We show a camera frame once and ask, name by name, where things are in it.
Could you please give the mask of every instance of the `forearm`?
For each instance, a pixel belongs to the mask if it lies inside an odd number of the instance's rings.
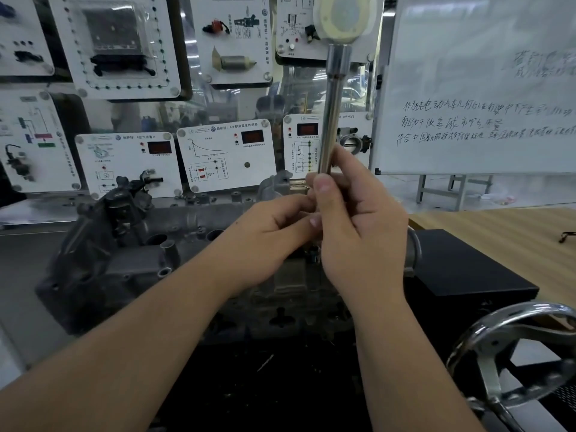
[[[352,312],[374,431],[483,431],[414,318],[401,286],[387,287],[397,294],[372,298]]]
[[[227,297],[193,260],[0,392],[11,431],[142,431]]]

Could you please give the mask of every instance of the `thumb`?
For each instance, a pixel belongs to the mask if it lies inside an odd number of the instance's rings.
[[[322,229],[326,234],[356,234],[340,188],[332,177],[318,174],[314,178],[314,194],[322,216]]]

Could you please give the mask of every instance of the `person's right hand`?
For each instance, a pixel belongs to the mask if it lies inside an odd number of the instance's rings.
[[[352,315],[382,297],[403,298],[408,216],[383,184],[352,154],[337,145],[334,165],[342,174],[306,176],[324,231],[321,260]]]

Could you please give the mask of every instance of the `person's left hand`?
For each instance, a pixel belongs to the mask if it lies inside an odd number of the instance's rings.
[[[194,259],[217,273],[230,295],[239,293],[264,282],[319,233],[306,213],[315,208],[306,195],[256,203]]]

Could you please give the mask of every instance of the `fingernail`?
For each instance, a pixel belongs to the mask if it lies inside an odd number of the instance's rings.
[[[318,214],[312,214],[310,216],[310,224],[312,225],[312,227],[314,227],[315,229],[320,229],[322,228],[322,217]]]
[[[318,174],[314,178],[314,191],[327,192],[334,186],[334,179],[327,174]]]

